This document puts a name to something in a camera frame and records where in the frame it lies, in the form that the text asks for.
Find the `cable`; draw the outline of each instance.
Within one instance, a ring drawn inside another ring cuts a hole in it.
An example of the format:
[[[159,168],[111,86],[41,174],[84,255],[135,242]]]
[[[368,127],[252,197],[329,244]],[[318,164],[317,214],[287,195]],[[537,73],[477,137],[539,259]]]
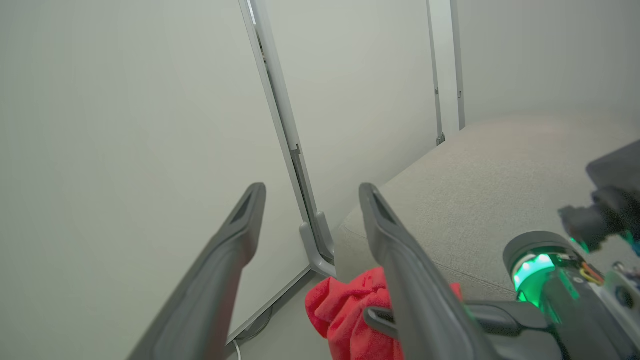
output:
[[[602,286],[602,282],[600,282],[600,281],[596,280],[595,278],[589,276],[589,274],[587,274],[585,269],[580,269],[580,275],[582,275],[583,278],[587,279],[587,281],[593,282],[594,284]]]
[[[234,339],[234,345],[236,346],[236,352],[238,353],[238,360],[242,360],[242,355],[240,354],[240,347],[238,346],[238,342]]]
[[[598,274],[595,270],[593,270],[589,266],[589,264],[582,263],[582,268],[585,269],[585,271],[588,272],[592,277],[595,277],[600,284],[604,284],[604,279],[602,278],[602,276],[600,276],[600,274]]]
[[[249,339],[253,339],[256,336],[260,335],[260,333],[267,327],[267,325],[269,325],[269,322],[271,321],[271,317],[273,316],[273,305],[269,308],[269,318],[267,318],[267,321],[264,323],[264,325],[260,328],[260,330],[258,330],[255,334],[244,337],[244,338],[236,338],[236,340],[249,340]]]

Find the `floor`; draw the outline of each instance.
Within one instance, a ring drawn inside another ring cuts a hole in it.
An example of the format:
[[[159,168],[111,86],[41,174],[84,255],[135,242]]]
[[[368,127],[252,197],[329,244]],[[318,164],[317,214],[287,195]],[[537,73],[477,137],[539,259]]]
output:
[[[249,340],[239,340],[242,360],[305,359],[331,360],[329,346],[309,322],[305,296],[323,276],[309,272],[273,306],[264,330]],[[233,343],[225,348],[227,360],[236,360]]]

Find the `metal frame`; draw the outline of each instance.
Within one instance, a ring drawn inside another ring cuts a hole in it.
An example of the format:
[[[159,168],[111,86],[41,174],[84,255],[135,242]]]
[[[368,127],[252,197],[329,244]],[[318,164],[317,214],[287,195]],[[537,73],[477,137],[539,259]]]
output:
[[[451,27],[453,29],[453,51],[456,58],[456,80],[458,81],[458,120],[460,130],[467,125],[465,119],[465,98],[462,84],[462,49],[460,44],[460,20],[458,18],[458,0],[451,0]]]
[[[436,125],[438,128],[438,138],[436,146],[444,142],[442,136],[442,115],[440,113],[440,89],[438,88],[438,66],[436,65],[436,47],[433,41],[433,25],[431,24],[431,5],[427,2],[427,22],[429,23],[429,45],[431,46],[431,67],[433,69],[433,88],[436,97]]]
[[[336,277],[335,266],[328,262],[328,259],[333,260],[335,248],[333,238],[329,232],[324,213],[317,210],[316,201],[311,190],[311,182],[308,178],[307,166],[298,137],[284,74],[271,32],[271,23],[269,22],[266,4],[263,1],[251,1],[253,17],[256,21],[254,26],[247,0],[238,1],[271,111],[271,117],[273,118],[273,124],[278,134],[282,154],[287,164],[296,200],[298,201],[303,221],[299,230],[311,269],[325,276]]]

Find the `colored wires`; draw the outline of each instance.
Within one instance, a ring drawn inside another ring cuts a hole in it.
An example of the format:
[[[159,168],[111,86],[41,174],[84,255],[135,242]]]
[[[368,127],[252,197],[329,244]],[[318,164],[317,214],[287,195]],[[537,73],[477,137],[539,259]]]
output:
[[[604,279],[598,272],[593,270],[587,263],[582,263],[582,268],[580,269],[580,275],[583,278],[587,279],[589,282],[593,282],[598,286],[604,285]]]

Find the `beige upholstery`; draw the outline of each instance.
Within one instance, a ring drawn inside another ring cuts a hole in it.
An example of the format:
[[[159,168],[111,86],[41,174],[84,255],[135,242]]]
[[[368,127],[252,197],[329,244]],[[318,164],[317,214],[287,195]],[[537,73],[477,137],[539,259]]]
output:
[[[469,126],[400,173],[380,191],[449,281],[468,300],[512,299],[502,250],[515,236],[548,230],[566,237],[557,210],[589,204],[592,160],[640,138],[629,117],[528,115]],[[362,212],[334,234],[338,278],[377,266]],[[620,259],[640,265],[622,241],[589,257],[601,270]]]

